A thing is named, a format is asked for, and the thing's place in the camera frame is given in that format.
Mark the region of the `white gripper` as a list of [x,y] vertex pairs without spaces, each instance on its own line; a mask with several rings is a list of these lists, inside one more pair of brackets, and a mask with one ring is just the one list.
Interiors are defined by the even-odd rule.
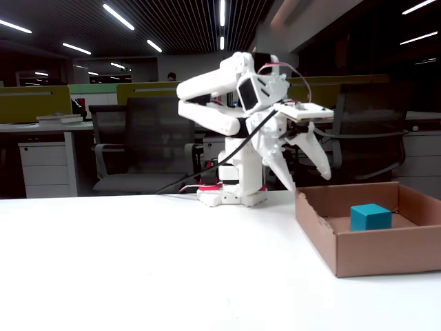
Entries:
[[[306,131],[289,132],[288,120],[295,124],[306,121]],[[286,143],[298,146],[315,165],[321,177],[325,180],[331,179],[329,160],[314,134],[315,126],[309,125],[308,110],[255,112],[248,118],[248,130],[253,147],[288,191],[295,191],[296,187],[283,157],[282,146]]]

